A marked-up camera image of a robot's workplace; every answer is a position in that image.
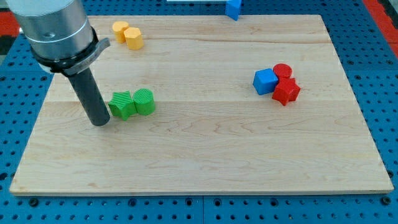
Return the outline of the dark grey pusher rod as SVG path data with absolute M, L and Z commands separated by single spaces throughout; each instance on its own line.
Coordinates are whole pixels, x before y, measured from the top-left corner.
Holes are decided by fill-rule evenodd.
M 83 109 L 94 126 L 103 126 L 110 115 L 89 68 L 68 77 Z

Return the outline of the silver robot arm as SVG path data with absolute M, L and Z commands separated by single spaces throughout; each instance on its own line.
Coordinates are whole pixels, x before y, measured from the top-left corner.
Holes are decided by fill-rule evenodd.
M 100 40 L 80 0 L 7 0 L 32 55 L 49 73 L 68 78 L 86 115 L 95 126 L 110 115 L 90 65 L 110 46 Z

